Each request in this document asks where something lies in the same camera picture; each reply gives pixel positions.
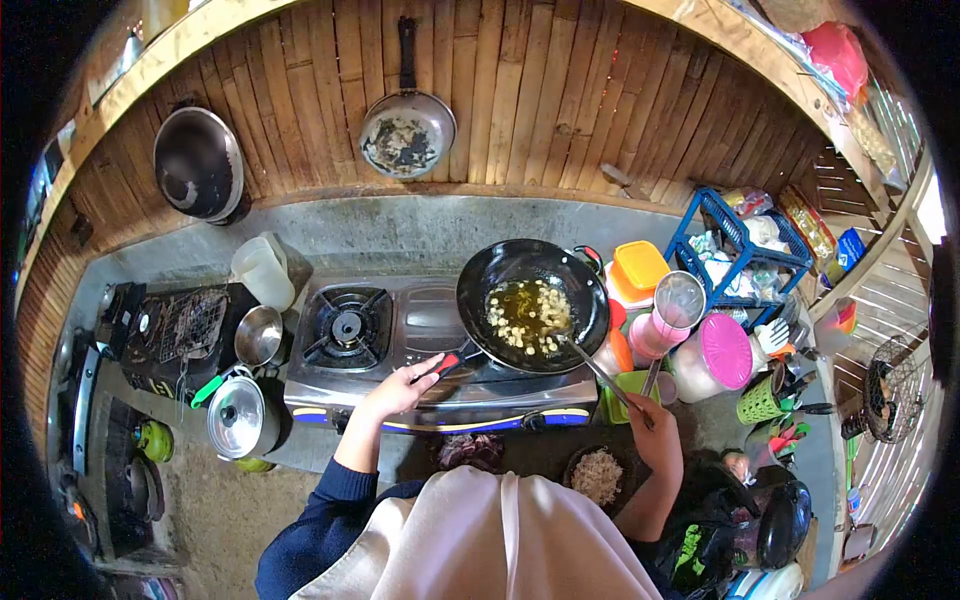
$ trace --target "red plastic bag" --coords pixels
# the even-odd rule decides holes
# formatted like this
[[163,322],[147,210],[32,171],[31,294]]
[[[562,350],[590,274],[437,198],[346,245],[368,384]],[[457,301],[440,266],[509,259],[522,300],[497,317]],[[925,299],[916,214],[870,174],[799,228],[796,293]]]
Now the red plastic bag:
[[843,23],[827,21],[806,32],[804,41],[812,48],[810,59],[833,73],[833,79],[847,92],[847,101],[854,98],[867,82],[867,60],[856,36]]

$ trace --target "bamboo slat wall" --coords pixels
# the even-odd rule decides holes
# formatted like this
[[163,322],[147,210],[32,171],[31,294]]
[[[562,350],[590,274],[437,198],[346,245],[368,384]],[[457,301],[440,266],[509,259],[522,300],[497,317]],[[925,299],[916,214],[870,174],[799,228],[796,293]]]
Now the bamboo slat wall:
[[[801,181],[833,236],[854,228],[865,245],[879,236],[893,206],[877,206],[859,185],[847,162],[832,149],[815,160]],[[930,265],[910,226],[882,255],[870,276],[855,290],[857,329],[849,347],[834,356],[834,389],[841,411],[858,410],[863,379],[874,352],[901,335],[916,348],[927,338]]]
[[799,180],[826,144],[747,66],[612,0],[306,0],[185,60],[82,165],[67,199],[93,235],[82,252],[56,239],[69,223],[45,238],[45,267],[21,302],[30,402],[42,408],[37,427],[50,357],[86,262],[190,223],[160,196],[151,156],[176,108],[209,108],[233,129],[254,207],[304,200],[311,190],[396,192],[360,157],[356,137],[367,107],[398,89],[396,21],[404,14],[418,20],[418,88],[449,102],[459,125],[448,159],[419,193],[465,183],[613,195],[619,188],[599,169],[608,162],[634,179],[634,195],[676,211],[689,199],[688,180],[777,191]]

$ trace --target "stainless steel gas stove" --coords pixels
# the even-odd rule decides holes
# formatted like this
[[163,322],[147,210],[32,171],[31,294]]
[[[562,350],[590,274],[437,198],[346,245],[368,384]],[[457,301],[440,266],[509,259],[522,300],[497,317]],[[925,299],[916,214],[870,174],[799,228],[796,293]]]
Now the stainless steel gas stove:
[[[342,427],[363,396],[404,365],[459,348],[467,338],[456,277],[315,277],[306,292],[283,399],[294,419]],[[583,367],[532,375],[486,356],[452,372],[388,430],[465,433],[586,424],[597,403]]]

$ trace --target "black wok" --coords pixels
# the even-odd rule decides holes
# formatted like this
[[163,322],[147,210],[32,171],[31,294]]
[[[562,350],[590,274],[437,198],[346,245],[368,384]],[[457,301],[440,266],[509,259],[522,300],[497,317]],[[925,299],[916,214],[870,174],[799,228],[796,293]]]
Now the black wok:
[[592,269],[573,252],[541,240],[506,240],[475,254],[457,279],[457,308],[467,341],[431,372],[444,378],[481,353],[511,369],[537,374],[572,371],[584,364],[567,344],[560,344],[559,352],[550,357],[529,355],[522,348],[508,346],[487,321],[487,296],[497,285],[504,281],[545,279],[566,294],[572,338],[587,354],[600,349],[610,327],[607,291],[597,275],[603,270],[603,262],[590,247],[578,246],[574,251],[582,252]]

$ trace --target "person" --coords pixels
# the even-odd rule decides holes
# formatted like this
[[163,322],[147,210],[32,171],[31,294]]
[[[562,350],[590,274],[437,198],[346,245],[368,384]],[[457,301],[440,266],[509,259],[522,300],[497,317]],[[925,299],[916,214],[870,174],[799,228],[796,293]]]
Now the person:
[[673,596],[666,578],[644,564],[684,463],[676,420],[648,397],[628,395],[628,410],[636,450],[652,472],[613,521],[586,496],[539,475],[467,466],[375,497],[384,419],[417,405],[439,379],[425,373],[442,358],[397,370],[357,405],[303,514],[263,552],[259,596]]

